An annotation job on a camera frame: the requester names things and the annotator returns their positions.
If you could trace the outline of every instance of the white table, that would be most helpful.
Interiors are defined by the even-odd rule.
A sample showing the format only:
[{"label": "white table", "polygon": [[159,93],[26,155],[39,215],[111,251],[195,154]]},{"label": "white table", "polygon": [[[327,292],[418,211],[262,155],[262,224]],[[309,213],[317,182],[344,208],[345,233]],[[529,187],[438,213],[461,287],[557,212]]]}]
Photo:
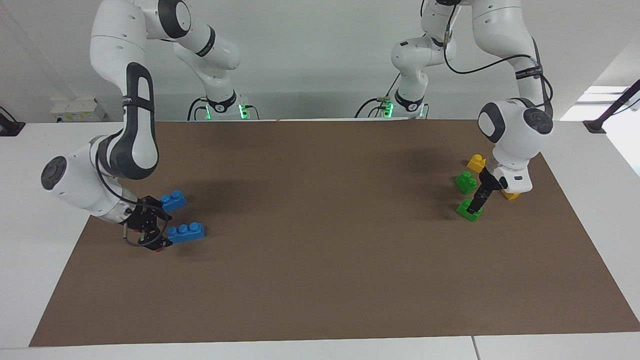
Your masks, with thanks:
[{"label": "white table", "polygon": [[[120,126],[29,124],[0,138],[0,359],[640,359],[640,333],[27,348],[88,218],[47,195],[40,173]],[[637,316],[640,178],[581,123],[557,122],[544,156]]]}]

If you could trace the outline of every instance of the green lego brick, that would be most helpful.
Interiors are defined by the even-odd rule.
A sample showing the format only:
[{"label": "green lego brick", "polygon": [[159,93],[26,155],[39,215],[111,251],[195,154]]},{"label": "green lego brick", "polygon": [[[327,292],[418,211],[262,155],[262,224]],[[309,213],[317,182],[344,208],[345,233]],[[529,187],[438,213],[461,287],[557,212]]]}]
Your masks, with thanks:
[{"label": "green lego brick", "polygon": [[471,206],[471,199],[464,200],[462,204],[458,206],[458,210],[456,210],[456,212],[464,216],[465,218],[467,218],[467,220],[471,222],[476,222],[476,220],[478,220],[480,215],[482,215],[484,209],[480,209],[480,211],[478,211],[475,214],[470,214],[470,213],[467,213],[467,209],[469,208],[469,206]]},{"label": "green lego brick", "polygon": [[478,188],[478,181],[471,177],[470,172],[465,171],[456,178],[456,185],[463,194],[469,195]]}]

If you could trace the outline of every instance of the lego brick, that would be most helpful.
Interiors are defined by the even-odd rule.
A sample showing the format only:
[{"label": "lego brick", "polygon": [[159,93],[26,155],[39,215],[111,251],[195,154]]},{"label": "lego brick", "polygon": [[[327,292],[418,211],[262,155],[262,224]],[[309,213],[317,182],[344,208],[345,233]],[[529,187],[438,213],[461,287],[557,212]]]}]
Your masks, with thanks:
[{"label": "lego brick", "polygon": [[471,206],[471,199],[466,199],[462,202],[462,204],[460,204],[460,206],[458,206],[456,212],[465,217],[467,220],[476,222],[478,218],[480,218],[480,215],[482,215],[482,213],[484,212],[484,209],[480,209],[480,211],[475,214],[470,214],[467,213],[467,209],[469,208],[469,206]]},{"label": "lego brick", "polygon": [[199,222],[192,222],[191,225],[182,224],[178,227],[172,226],[167,230],[167,237],[171,242],[186,243],[204,238],[204,226]]},{"label": "lego brick", "polygon": [[505,192],[504,190],[502,191],[502,194],[504,195],[505,198],[507,198],[507,200],[515,200],[520,196],[519,193],[508,193],[508,192]]},{"label": "lego brick", "polygon": [[470,172],[465,171],[456,178],[456,185],[463,194],[469,195],[478,188],[478,181],[471,177]]},{"label": "lego brick", "polygon": [[476,154],[471,158],[469,163],[467,164],[467,168],[473,170],[474,172],[480,174],[482,169],[486,166],[486,159],[482,158],[482,155]]},{"label": "lego brick", "polygon": [[184,198],[180,190],[175,190],[171,195],[163,195],[160,201],[162,202],[162,209],[167,213],[178,210],[187,204],[187,199]]}]

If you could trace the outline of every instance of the blue toy block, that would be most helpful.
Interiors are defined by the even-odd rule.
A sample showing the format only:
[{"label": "blue toy block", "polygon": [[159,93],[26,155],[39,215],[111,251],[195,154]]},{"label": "blue toy block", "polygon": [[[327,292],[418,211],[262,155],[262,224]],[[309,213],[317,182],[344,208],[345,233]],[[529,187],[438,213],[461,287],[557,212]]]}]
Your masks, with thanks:
[{"label": "blue toy block", "polygon": [[178,228],[171,226],[166,233],[172,243],[186,243],[187,241],[202,239],[204,237],[204,226],[199,222],[192,222],[189,226],[186,224],[182,224]]},{"label": "blue toy block", "polygon": [[162,202],[162,209],[167,213],[178,210],[187,204],[187,199],[184,198],[180,190],[175,190],[171,195],[163,195],[160,201]]}]

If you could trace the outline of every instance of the yellow lego brick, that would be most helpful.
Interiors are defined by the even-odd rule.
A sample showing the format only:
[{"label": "yellow lego brick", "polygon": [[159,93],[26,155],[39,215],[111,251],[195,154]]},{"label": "yellow lego brick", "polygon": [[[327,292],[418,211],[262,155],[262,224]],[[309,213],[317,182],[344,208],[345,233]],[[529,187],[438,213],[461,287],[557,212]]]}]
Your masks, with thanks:
[{"label": "yellow lego brick", "polygon": [[476,154],[467,164],[467,167],[478,174],[482,172],[482,169],[486,166],[486,159],[482,159],[482,155]]},{"label": "yellow lego brick", "polygon": [[505,198],[507,198],[507,200],[515,200],[518,198],[518,196],[520,196],[519,193],[507,193],[504,190],[502,191],[502,194]]}]

